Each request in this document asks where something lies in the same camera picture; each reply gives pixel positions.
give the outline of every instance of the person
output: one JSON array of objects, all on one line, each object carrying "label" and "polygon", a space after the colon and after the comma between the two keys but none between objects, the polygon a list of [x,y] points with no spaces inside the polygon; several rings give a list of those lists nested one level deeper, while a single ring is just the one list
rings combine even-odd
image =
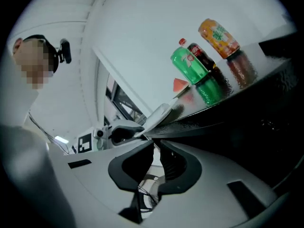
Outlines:
[{"label": "person", "polygon": [[22,76],[33,89],[41,89],[58,68],[58,53],[43,35],[18,38],[12,52]]}]

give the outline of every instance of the window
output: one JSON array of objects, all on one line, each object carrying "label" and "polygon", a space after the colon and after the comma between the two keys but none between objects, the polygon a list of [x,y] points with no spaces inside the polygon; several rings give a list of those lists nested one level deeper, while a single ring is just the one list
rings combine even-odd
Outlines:
[{"label": "window", "polygon": [[119,112],[117,107],[113,104],[113,102],[111,102],[108,97],[104,99],[104,105],[104,116],[108,120],[109,124],[116,121],[117,119],[125,119],[125,117]]},{"label": "window", "polygon": [[133,101],[127,96],[122,88],[109,76],[106,89],[106,100],[109,100],[119,111],[119,113],[128,120],[134,121],[139,125],[146,122],[145,115],[138,109]]}]

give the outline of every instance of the red bottle cap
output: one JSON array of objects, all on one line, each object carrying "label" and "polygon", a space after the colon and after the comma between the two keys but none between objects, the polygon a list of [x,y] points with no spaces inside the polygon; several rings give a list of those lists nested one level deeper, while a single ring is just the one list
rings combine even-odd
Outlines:
[{"label": "red bottle cap", "polygon": [[181,46],[183,46],[185,43],[186,43],[186,39],[184,39],[184,38],[180,39],[179,44]]}]

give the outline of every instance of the red object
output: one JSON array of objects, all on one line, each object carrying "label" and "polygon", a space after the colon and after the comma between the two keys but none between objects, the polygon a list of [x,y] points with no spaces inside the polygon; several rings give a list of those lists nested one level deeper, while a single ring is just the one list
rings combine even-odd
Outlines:
[{"label": "red object", "polygon": [[181,91],[188,84],[189,84],[189,82],[187,82],[185,80],[175,78],[174,82],[173,82],[173,91],[178,93],[179,91]]},{"label": "red object", "polygon": [[183,46],[185,43],[186,43],[186,39],[185,38],[180,39],[179,44],[181,46]]}]

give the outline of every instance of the white ceiling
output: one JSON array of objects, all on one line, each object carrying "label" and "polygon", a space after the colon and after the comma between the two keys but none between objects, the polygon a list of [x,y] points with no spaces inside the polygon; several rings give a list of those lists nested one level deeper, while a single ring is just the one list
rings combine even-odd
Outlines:
[{"label": "white ceiling", "polygon": [[59,64],[57,72],[39,92],[31,114],[51,135],[70,142],[92,126],[81,81],[80,56],[86,22],[95,0],[33,0],[20,16],[8,40],[42,34],[56,48],[70,42],[72,62]]}]

